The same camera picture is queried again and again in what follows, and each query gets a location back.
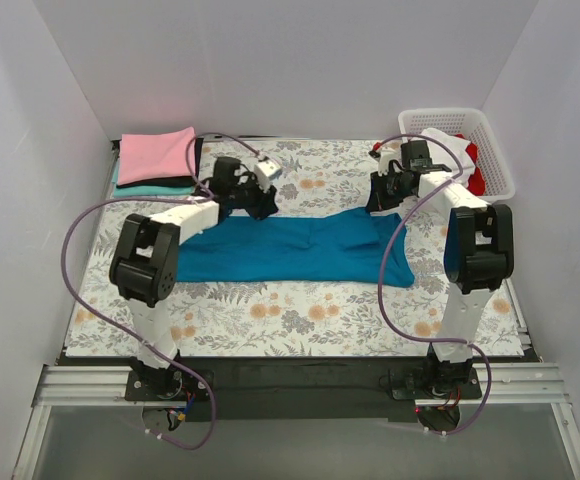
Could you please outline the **blue t shirt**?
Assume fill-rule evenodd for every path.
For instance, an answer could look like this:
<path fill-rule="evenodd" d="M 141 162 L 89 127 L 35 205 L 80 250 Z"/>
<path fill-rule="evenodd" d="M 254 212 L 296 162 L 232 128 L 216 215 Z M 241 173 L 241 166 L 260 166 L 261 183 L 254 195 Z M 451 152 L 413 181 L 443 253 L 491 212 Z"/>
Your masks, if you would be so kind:
<path fill-rule="evenodd" d="M 376 284 L 397 214 L 363 208 L 323 218 L 231 216 L 179 247 L 179 282 Z"/>

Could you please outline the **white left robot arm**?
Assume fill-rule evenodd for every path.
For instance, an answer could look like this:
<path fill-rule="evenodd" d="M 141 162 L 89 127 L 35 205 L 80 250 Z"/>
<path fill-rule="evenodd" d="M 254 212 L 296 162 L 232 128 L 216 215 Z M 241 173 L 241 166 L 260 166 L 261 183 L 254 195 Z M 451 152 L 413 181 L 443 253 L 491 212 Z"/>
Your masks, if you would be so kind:
<path fill-rule="evenodd" d="M 170 367 L 178 348 L 165 307 L 176 283 L 179 247 L 219 225 L 235 209 L 255 220 L 277 213 L 273 181 L 281 173 L 281 164 L 266 155 L 260 155 L 252 168 L 236 158 L 219 157 L 212 175 L 181 205 L 151 216 L 131 214 L 124 220 L 109 278 L 128 301 L 139 336 L 137 361 L 153 369 L 148 387 L 158 398 L 173 399 L 183 386 L 181 373 Z"/>

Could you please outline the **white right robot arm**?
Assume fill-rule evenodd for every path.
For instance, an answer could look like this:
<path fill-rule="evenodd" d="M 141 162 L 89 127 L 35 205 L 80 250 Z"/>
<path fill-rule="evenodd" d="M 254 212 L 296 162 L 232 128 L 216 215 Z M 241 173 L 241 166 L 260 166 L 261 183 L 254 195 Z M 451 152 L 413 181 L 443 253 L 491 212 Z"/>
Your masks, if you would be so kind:
<path fill-rule="evenodd" d="M 513 215 L 505 204 L 490 204 L 463 184 L 461 158 L 443 142 L 422 134 L 402 134 L 397 159 L 382 154 L 377 142 L 369 155 L 378 163 L 370 176 L 369 213 L 386 212 L 413 197 L 389 240 L 393 245 L 406 223 L 423 206 L 447 222 L 443 266 L 450 283 L 441 329 L 428 341 L 424 389 L 445 397 L 465 379 L 478 349 L 474 336 L 493 293 L 514 269 Z"/>

